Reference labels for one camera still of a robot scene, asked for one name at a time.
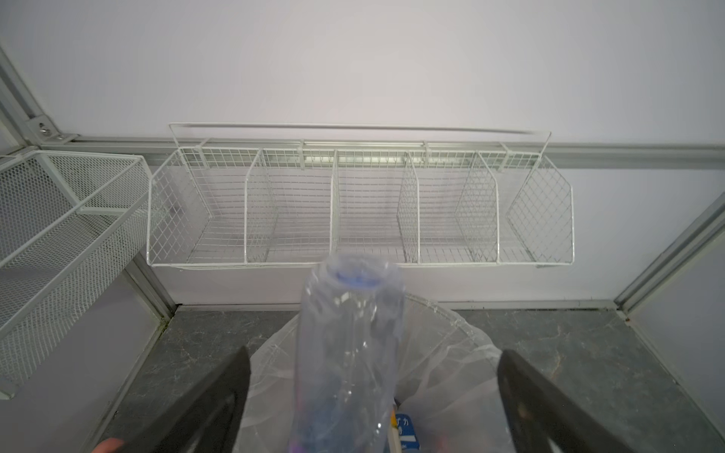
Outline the clear plastic bin liner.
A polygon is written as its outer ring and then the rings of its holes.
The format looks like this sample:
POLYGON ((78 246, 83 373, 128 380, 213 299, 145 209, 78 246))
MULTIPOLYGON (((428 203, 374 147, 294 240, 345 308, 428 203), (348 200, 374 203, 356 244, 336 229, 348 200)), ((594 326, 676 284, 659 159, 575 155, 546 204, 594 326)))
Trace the clear plastic bin liner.
MULTIPOLYGON (((293 424, 296 328, 292 319, 251 357, 236 452, 283 452, 293 424)), ((512 452, 498 390, 500 350, 442 305, 409 294, 396 401, 424 452, 512 452)))

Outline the long clear crushed bottle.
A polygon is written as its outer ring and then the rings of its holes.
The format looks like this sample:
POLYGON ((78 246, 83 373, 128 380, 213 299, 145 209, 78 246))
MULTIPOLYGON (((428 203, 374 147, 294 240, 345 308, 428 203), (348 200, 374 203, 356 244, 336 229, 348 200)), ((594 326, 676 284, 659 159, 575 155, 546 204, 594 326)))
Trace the long clear crushed bottle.
POLYGON ((291 452, 381 452, 404 325, 400 268, 333 254, 313 268, 296 328, 291 452))

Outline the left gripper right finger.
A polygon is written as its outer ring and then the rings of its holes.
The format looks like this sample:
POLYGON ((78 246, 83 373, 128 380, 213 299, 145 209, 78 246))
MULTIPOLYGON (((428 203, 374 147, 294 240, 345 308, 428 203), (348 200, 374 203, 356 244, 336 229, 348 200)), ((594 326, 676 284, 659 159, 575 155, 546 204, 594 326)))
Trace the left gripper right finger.
POLYGON ((631 452, 512 349, 502 351, 498 390, 517 452, 631 452))

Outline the small white mesh basket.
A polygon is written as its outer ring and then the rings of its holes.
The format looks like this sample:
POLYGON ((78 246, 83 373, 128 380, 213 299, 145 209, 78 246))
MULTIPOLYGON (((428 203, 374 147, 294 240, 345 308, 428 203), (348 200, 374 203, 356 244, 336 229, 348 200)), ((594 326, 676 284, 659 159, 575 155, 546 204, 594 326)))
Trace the small white mesh basket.
POLYGON ((14 398, 147 240, 145 159, 1 160, 1 397, 14 398))

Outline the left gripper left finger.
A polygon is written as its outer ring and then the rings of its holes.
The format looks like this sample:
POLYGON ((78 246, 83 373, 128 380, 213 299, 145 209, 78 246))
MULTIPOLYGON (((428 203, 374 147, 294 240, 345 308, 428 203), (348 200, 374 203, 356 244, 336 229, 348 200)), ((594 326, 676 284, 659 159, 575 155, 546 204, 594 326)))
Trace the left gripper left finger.
POLYGON ((248 350, 240 347, 119 450, 233 451, 247 403, 250 377, 248 350))

